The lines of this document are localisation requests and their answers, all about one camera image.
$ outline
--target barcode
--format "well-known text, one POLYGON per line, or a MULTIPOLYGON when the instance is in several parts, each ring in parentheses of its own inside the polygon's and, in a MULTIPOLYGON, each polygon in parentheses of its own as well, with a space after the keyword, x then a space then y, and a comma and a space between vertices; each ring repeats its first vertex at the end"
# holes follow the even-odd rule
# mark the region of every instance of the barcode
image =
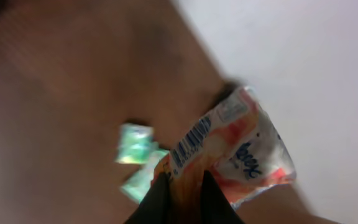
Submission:
POLYGON ((200 119, 186 136, 172 150, 172 159, 178 168, 185 166, 202 146, 204 138, 208 135, 211 128, 211 121, 208 116, 200 119))

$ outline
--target small green packet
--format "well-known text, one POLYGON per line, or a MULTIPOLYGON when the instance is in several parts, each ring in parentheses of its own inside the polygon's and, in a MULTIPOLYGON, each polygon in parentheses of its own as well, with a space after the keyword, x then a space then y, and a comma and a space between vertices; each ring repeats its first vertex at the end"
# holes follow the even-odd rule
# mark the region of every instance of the small green packet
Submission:
POLYGON ((120 164, 145 164, 152 150, 153 128, 137 124, 121 126, 121 140, 116 162, 120 164))
POLYGON ((169 151, 157 149, 151 152, 149 160, 143 168, 137 171, 123 186, 121 191, 134 202, 141 203, 149 191, 154 178, 154 168, 169 151))

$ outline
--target wooden table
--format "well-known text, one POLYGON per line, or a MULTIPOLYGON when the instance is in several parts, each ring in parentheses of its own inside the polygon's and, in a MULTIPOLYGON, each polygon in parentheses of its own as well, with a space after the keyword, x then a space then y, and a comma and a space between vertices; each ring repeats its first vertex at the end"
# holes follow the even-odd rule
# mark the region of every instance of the wooden table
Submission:
POLYGON ((172 147, 223 85, 167 0, 9 1, 0 223, 122 223, 137 205, 119 186, 137 167, 113 162, 119 126, 145 121, 172 147))

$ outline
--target brown surface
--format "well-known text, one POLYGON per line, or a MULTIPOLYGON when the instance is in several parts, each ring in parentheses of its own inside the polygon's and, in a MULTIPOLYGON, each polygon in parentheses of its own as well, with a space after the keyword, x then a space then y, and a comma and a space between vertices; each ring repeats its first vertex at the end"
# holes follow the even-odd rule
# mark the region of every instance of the brown surface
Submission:
MULTIPOLYGON (((170 147, 222 86, 166 0, 10 1, 0 14, 0 223, 122 223, 136 204, 119 186, 136 167, 112 162, 119 125, 144 120, 170 147)), ((256 223, 270 202, 241 213, 256 223)))

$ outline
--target white wall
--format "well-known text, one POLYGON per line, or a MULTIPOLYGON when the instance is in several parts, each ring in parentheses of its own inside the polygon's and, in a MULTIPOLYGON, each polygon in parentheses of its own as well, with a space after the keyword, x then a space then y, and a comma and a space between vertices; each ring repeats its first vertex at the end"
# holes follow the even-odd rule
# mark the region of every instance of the white wall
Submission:
POLYGON ((248 80, 313 211, 358 223, 358 0, 176 0, 223 73, 248 80))

